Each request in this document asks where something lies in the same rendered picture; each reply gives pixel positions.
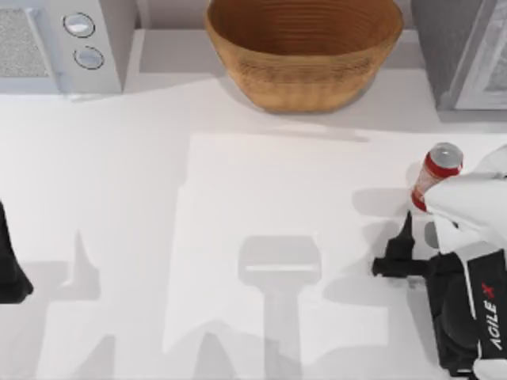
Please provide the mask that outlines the red and clear bottle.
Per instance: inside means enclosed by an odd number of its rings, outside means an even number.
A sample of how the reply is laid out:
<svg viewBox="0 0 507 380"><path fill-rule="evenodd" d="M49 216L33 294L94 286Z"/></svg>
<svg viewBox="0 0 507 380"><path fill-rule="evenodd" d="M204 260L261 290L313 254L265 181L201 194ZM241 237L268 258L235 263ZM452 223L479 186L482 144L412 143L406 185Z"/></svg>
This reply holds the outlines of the red and clear bottle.
<svg viewBox="0 0 507 380"><path fill-rule="evenodd" d="M441 181L460 174L463 168L463 151L449 142L439 142L426 154L420 173L412 187L413 205L426 212L425 193Z"/></svg>

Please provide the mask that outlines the brown woven basket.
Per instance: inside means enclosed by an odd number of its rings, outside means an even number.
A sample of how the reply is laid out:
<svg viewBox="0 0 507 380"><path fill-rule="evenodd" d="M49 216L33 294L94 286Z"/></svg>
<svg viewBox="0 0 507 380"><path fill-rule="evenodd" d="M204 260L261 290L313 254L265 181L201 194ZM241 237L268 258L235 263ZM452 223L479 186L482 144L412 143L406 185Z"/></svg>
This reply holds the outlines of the brown woven basket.
<svg viewBox="0 0 507 380"><path fill-rule="evenodd" d="M210 0L209 39L269 112L339 109L375 77L404 27L394 0Z"/></svg>

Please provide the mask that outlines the speckled grey microwave door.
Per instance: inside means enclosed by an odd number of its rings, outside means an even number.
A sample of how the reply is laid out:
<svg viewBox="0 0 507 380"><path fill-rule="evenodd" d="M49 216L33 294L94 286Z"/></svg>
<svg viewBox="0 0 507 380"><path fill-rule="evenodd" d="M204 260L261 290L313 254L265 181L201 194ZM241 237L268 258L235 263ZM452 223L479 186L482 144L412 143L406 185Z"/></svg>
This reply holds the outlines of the speckled grey microwave door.
<svg viewBox="0 0 507 380"><path fill-rule="evenodd" d="M0 78L45 78L43 57L22 9L0 9Z"/></svg>

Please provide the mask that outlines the small microwave knob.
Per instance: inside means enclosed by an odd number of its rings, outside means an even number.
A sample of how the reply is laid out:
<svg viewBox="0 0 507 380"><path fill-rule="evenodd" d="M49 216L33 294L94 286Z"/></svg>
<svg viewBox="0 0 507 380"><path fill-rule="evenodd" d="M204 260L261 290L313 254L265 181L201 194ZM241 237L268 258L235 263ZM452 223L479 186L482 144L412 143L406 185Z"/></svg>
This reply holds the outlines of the small microwave knob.
<svg viewBox="0 0 507 380"><path fill-rule="evenodd" d="M95 47L85 46L76 49L73 53L74 61L83 69L98 70L104 63L105 58Z"/></svg>

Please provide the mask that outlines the pale framed cabinet door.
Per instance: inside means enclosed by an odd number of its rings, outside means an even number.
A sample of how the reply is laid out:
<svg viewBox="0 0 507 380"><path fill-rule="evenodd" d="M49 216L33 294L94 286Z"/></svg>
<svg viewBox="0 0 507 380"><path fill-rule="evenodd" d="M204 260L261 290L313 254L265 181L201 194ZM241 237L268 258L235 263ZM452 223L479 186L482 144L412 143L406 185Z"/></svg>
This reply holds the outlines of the pale framed cabinet door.
<svg viewBox="0 0 507 380"><path fill-rule="evenodd" d="M507 0L484 0L465 55L459 110L507 110Z"/></svg>

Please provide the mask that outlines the pale microwave oven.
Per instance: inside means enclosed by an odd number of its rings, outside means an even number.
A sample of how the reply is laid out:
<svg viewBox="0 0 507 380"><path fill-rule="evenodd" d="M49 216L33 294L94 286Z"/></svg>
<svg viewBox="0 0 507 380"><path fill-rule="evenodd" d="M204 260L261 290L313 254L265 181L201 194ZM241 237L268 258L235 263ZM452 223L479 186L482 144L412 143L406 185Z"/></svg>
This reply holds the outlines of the pale microwave oven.
<svg viewBox="0 0 507 380"><path fill-rule="evenodd" d="M0 9L25 11L48 76L0 78L0 94L60 94L94 97L122 93L138 18L136 0L0 0ZM95 33L85 39L68 34L63 17L89 15ZM91 46L105 58L98 70L86 70L75 61L76 49Z"/></svg>

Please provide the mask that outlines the large microwave knob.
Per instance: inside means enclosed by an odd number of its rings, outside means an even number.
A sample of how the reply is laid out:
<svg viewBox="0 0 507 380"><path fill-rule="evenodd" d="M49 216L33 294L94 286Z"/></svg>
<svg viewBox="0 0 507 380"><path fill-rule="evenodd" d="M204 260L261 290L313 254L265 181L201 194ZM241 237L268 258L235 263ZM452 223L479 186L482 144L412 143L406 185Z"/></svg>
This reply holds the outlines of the large microwave knob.
<svg viewBox="0 0 507 380"><path fill-rule="evenodd" d="M76 38L89 38L96 30L93 19L85 13L71 13L63 17L65 31Z"/></svg>

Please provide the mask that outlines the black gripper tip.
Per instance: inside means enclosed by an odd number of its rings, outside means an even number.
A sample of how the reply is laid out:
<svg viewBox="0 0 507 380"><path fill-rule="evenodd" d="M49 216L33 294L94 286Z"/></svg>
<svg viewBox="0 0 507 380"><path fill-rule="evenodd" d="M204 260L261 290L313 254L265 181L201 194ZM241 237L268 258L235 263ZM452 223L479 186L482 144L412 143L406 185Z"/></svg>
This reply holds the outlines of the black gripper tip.
<svg viewBox="0 0 507 380"><path fill-rule="evenodd" d="M13 251L5 208L0 201L0 305L21 304L33 291L34 286Z"/></svg>

